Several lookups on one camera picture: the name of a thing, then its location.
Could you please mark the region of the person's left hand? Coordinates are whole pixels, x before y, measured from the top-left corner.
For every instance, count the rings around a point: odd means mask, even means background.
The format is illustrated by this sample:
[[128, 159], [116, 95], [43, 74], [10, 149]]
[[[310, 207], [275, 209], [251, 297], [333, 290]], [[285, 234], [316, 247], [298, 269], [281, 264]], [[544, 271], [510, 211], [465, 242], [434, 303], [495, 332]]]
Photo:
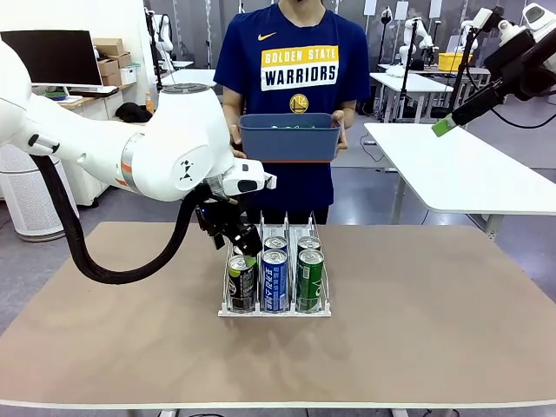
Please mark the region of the person's left hand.
[[343, 110], [336, 110], [332, 114], [332, 121], [335, 127], [339, 128], [339, 137], [336, 144], [335, 152], [338, 153], [341, 150], [346, 150], [348, 148], [348, 142], [346, 138], [345, 129], [345, 113]]

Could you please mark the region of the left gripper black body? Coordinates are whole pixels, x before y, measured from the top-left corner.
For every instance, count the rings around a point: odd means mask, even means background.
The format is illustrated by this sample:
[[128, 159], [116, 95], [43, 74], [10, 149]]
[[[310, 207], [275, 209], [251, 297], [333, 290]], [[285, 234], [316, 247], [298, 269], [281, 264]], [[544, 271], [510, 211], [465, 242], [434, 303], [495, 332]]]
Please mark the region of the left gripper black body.
[[201, 230], [210, 237], [244, 237], [248, 226], [242, 220], [243, 208], [234, 198], [210, 198], [197, 206], [197, 220]]

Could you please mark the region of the person's right hand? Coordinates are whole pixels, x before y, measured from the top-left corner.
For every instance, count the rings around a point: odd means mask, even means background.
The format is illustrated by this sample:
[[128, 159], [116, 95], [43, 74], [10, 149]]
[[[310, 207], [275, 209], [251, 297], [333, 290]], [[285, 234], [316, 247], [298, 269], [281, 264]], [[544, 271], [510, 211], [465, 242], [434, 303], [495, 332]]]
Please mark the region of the person's right hand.
[[246, 158], [245, 153], [242, 151], [242, 139], [238, 126], [232, 124], [228, 129], [230, 134], [230, 148], [234, 157]]

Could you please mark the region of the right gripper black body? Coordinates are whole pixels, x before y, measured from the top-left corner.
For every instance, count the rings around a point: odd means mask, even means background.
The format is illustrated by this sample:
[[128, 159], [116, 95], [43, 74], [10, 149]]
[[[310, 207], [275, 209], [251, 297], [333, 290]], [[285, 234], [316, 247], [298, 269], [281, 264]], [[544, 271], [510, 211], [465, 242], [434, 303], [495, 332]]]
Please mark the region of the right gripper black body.
[[531, 98], [543, 93], [539, 69], [528, 69], [523, 64], [522, 56], [535, 44], [530, 32], [520, 32], [485, 59], [484, 64], [491, 73], [497, 97], [516, 95], [518, 98]]

